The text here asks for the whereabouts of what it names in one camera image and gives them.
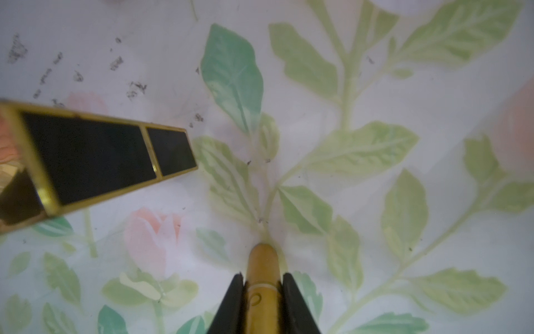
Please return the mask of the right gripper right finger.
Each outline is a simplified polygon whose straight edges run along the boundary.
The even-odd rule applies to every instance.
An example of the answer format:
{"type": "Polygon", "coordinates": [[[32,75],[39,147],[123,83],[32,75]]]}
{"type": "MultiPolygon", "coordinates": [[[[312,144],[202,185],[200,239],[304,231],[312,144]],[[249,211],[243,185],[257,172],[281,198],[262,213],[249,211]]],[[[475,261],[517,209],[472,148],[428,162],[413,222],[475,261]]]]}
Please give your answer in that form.
{"type": "Polygon", "coordinates": [[[282,309],[282,324],[285,328],[283,333],[321,333],[293,275],[290,273],[286,273],[282,277],[282,309]]]}

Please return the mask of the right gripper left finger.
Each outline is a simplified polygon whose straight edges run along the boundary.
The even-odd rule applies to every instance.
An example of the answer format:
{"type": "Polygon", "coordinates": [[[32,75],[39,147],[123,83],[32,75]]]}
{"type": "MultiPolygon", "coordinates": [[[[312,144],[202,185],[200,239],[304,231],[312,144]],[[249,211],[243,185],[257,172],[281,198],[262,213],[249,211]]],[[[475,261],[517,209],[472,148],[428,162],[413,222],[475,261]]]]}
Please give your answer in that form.
{"type": "Polygon", "coordinates": [[[243,331],[244,279],[236,274],[207,330],[207,334],[240,334],[243,331]]]}

